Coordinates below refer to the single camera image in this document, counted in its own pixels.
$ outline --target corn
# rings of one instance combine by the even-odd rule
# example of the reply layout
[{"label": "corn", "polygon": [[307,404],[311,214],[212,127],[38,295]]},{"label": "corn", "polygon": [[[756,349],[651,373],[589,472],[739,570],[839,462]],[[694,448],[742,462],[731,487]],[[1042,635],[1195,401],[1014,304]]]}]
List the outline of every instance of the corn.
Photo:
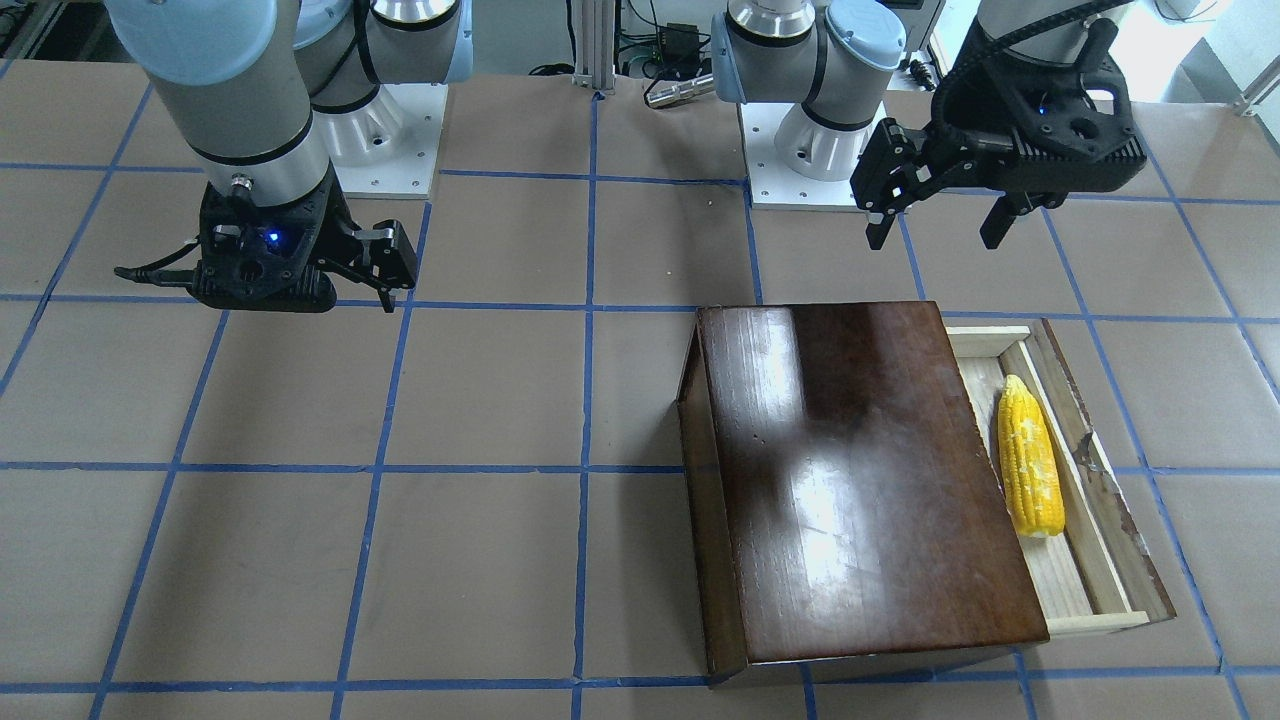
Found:
[{"label": "corn", "polygon": [[1066,525],[1066,510],[1053,441],[1039,404],[1018,375],[1005,377],[996,423],[1005,506],[1014,519],[1014,530],[1038,538],[1060,534]]}]

